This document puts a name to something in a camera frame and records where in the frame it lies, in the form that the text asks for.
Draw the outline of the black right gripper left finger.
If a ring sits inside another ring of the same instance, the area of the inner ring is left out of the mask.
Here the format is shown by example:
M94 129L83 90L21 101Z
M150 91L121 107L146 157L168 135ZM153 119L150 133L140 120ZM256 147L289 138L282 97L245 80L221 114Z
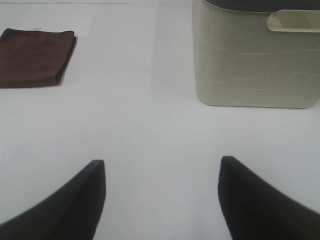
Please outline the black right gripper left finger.
M0 225L2 240L92 240L106 199L103 160L92 160L52 195Z

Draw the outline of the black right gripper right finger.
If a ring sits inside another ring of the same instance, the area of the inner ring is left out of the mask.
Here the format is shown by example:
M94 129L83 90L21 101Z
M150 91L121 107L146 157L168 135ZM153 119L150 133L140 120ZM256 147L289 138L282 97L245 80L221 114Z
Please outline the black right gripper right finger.
M218 177L220 207L234 240L318 240L320 215L268 184L233 156Z

